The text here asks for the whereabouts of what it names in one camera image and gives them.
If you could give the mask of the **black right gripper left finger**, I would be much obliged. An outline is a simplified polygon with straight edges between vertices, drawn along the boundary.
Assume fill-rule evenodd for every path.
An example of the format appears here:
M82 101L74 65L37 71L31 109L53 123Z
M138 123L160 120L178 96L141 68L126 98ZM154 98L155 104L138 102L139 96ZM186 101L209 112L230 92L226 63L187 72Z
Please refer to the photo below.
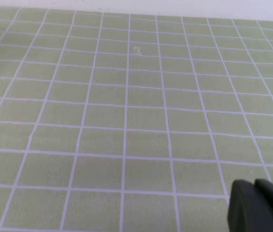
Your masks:
M230 232L273 232L273 210L254 183L233 181L228 226Z

